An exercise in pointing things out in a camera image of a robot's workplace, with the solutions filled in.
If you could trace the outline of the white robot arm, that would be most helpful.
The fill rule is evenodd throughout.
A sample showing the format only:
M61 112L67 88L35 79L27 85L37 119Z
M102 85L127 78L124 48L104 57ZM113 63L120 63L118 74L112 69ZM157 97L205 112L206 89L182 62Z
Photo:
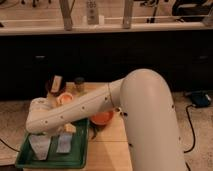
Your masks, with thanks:
M46 132L116 107L123 112L133 171L187 171L170 88L151 69L134 70L48 111L31 108L26 130Z

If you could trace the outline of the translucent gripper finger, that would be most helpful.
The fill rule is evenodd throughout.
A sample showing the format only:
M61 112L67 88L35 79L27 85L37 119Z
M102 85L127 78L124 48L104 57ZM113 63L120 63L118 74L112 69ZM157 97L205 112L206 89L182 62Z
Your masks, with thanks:
M30 135L30 145L38 160L46 160L49 152L51 139L45 135Z
M57 153L69 153L71 150L71 133L62 133L58 138Z

